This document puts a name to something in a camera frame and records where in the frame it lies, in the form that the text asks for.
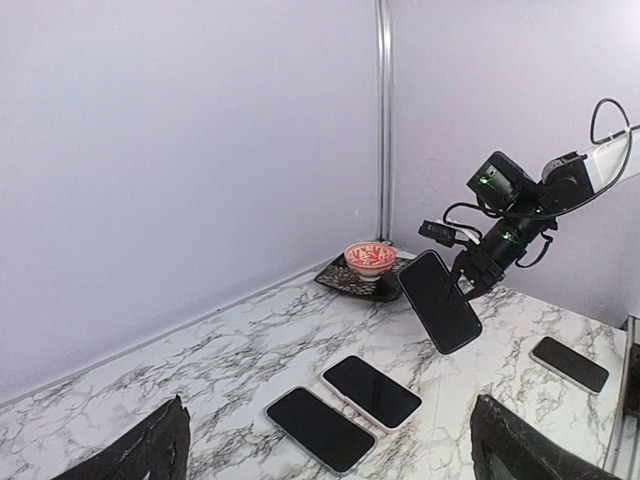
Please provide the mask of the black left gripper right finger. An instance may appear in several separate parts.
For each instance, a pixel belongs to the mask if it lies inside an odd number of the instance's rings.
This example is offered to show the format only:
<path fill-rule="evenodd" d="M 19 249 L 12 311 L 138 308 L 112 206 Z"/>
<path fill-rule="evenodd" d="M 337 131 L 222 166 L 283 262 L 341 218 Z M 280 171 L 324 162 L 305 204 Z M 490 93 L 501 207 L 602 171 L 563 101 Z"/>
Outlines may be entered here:
<path fill-rule="evenodd" d="M 477 479 L 613 479 L 615 476 L 552 442 L 490 395 L 470 418 Z"/>

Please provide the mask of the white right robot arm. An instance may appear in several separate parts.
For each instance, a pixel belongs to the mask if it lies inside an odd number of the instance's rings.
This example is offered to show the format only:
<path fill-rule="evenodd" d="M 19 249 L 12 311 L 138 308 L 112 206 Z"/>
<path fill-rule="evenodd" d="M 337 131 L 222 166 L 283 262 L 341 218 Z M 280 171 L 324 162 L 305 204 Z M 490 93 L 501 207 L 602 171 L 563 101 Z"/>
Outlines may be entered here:
<path fill-rule="evenodd" d="M 511 265 L 520 263 L 537 237 L 550 245 L 546 234 L 557 230 L 557 220 L 596 200 L 617 183 L 639 174 L 639 148 L 632 128 L 548 162 L 534 181 L 506 154 L 494 152 L 467 182 L 476 195 L 471 209 L 496 220 L 477 236 L 468 226 L 444 219 L 445 244 L 464 250 L 454 260 L 450 283 L 465 277 L 472 285 L 464 298 L 485 295 L 504 279 Z"/>

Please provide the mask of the purple phone black screen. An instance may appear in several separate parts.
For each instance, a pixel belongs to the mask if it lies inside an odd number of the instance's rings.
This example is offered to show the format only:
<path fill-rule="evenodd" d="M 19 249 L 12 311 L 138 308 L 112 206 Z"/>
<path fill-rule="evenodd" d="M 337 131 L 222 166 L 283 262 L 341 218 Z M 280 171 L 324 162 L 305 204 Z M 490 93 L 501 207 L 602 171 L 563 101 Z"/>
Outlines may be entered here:
<path fill-rule="evenodd" d="M 423 405 L 419 395 L 357 355 L 344 357 L 320 378 L 337 397 L 387 433 L 400 430 Z"/>

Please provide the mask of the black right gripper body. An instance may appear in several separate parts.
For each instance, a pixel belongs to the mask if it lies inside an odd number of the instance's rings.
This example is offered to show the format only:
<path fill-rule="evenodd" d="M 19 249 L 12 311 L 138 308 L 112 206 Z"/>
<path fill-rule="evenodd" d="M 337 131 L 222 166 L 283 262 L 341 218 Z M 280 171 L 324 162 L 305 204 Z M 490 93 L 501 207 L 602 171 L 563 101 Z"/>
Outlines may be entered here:
<path fill-rule="evenodd" d="M 545 166 L 538 182 L 501 151 L 481 165 L 467 186 L 476 194 L 476 207 L 497 222 L 478 243 L 466 242 L 454 260 L 450 282 L 465 277 L 472 284 L 465 299 L 489 293 L 536 237 L 555 230 L 558 217 L 594 197 L 586 160 L 577 152 L 558 157 Z"/>

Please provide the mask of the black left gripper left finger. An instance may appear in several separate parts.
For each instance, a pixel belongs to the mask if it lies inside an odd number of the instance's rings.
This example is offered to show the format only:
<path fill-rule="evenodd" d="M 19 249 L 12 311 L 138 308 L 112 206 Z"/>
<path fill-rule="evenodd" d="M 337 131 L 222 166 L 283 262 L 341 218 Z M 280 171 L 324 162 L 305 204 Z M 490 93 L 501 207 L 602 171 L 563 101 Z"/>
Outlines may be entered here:
<path fill-rule="evenodd" d="M 190 414 L 175 396 L 111 445 L 58 477 L 184 479 L 190 443 Z"/>

